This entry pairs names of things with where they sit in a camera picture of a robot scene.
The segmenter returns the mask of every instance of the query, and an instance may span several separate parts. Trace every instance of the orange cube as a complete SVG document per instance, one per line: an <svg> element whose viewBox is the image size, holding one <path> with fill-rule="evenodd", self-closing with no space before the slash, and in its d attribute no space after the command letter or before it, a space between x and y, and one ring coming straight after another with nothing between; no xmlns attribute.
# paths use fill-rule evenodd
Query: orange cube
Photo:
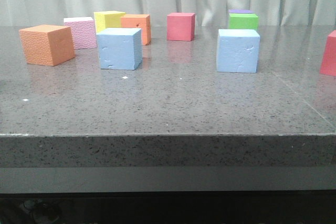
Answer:
<svg viewBox="0 0 336 224"><path fill-rule="evenodd" d="M69 26L40 25L19 33L28 64L55 66L75 57Z"/></svg>
<svg viewBox="0 0 336 224"><path fill-rule="evenodd" d="M121 27L141 28L143 45L151 42L151 19L149 14L126 14L121 17Z"/></svg>

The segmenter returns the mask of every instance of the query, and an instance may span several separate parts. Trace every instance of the granite countertop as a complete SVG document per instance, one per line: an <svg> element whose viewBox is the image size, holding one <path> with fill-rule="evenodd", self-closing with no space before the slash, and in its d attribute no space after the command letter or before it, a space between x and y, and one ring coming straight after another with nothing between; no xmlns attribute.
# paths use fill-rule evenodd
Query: granite countertop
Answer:
<svg viewBox="0 0 336 224"><path fill-rule="evenodd" d="M0 27L0 167L336 163L336 77L319 74L333 26L260 27L254 74L216 72L218 27L152 27L135 71L101 70L96 48L27 65L19 29Z"/></svg>

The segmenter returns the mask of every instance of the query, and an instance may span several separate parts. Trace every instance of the cube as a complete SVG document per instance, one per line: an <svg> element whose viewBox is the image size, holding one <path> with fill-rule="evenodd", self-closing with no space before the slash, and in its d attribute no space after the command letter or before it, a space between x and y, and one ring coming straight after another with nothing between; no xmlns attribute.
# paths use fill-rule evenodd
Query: cube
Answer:
<svg viewBox="0 0 336 224"><path fill-rule="evenodd" d="M252 29L219 29L217 71L255 73L260 36Z"/></svg>
<svg viewBox="0 0 336 224"><path fill-rule="evenodd" d="M251 10L229 9L229 13L253 13Z"/></svg>
<svg viewBox="0 0 336 224"><path fill-rule="evenodd" d="M125 14L125 12L119 12L117 10L94 12L96 32L99 33L100 31L110 27L121 27L120 18Z"/></svg>
<svg viewBox="0 0 336 224"><path fill-rule="evenodd" d="M55 66L75 57L69 26L40 25L19 34L28 64Z"/></svg>
<svg viewBox="0 0 336 224"><path fill-rule="evenodd" d="M121 17L121 27L141 28L142 45L151 42L151 20L148 14L126 14Z"/></svg>
<svg viewBox="0 0 336 224"><path fill-rule="evenodd" d="M194 13L170 13L167 15L167 40L191 41L194 37Z"/></svg>
<svg viewBox="0 0 336 224"><path fill-rule="evenodd" d="M336 76L336 30L327 37L320 73Z"/></svg>
<svg viewBox="0 0 336 224"><path fill-rule="evenodd" d="M107 28L97 43L101 69L134 70L142 62L140 28Z"/></svg>
<svg viewBox="0 0 336 224"><path fill-rule="evenodd" d="M75 49L96 48L96 28L91 17L64 18L64 25L71 27Z"/></svg>
<svg viewBox="0 0 336 224"><path fill-rule="evenodd" d="M228 29L258 29L259 17L249 13L229 13Z"/></svg>

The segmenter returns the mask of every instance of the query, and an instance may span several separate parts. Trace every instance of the yellow cube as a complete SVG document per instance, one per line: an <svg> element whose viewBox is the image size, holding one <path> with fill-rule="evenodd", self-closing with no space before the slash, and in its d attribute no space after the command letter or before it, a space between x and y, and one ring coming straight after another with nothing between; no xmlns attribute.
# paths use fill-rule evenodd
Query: yellow cube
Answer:
<svg viewBox="0 0 336 224"><path fill-rule="evenodd" d="M109 10L106 12L94 12L96 32L99 33L106 28L121 27L120 18L125 14L125 12L119 12L116 10Z"/></svg>

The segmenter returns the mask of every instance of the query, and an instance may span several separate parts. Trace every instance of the orange foam block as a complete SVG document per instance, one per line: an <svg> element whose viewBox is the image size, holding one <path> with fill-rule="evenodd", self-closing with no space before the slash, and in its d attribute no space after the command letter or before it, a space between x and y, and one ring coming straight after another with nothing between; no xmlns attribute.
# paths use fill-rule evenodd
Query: orange foam block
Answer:
<svg viewBox="0 0 336 224"><path fill-rule="evenodd" d="M336 76L336 30L327 37L320 73Z"/></svg>
<svg viewBox="0 0 336 224"><path fill-rule="evenodd" d="M75 57L69 26L40 25L19 34L28 64L55 66Z"/></svg>
<svg viewBox="0 0 336 224"><path fill-rule="evenodd" d="M123 28L141 28L142 45L151 42L151 18L148 14L125 14L121 18Z"/></svg>
<svg viewBox="0 0 336 224"><path fill-rule="evenodd" d="M170 13L167 15L167 40L191 41L194 37L194 13Z"/></svg>

